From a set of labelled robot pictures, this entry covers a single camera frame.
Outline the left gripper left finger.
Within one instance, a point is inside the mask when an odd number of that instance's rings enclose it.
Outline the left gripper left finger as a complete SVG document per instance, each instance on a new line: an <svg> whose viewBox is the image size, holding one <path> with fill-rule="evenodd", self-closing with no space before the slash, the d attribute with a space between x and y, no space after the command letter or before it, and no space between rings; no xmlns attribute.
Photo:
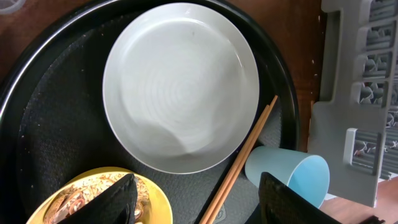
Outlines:
<svg viewBox="0 0 398 224"><path fill-rule="evenodd" d="M60 224L134 224L137 187L134 174L126 174Z"/></svg>

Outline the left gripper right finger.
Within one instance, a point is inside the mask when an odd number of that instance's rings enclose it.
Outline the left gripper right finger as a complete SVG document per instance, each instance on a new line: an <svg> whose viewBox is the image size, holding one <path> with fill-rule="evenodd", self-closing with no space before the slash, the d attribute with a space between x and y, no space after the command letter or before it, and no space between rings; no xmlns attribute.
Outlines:
<svg viewBox="0 0 398 224"><path fill-rule="evenodd" d="M259 205L246 224L340 224L306 201L272 174L263 172Z"/></svg>

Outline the blue plastic cup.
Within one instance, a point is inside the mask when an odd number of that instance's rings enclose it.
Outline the blue plastic cup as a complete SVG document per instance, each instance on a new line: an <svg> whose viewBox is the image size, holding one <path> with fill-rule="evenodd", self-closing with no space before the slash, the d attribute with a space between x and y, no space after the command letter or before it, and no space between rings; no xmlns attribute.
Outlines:
<svg viewBox="0 0 398 224"><path fill-rule="evenodd" d="M320 208L329 189L329 166L318 155L277 147L259 146L245 163L246 177L256 186L268 172L313 206Z"/></svg>

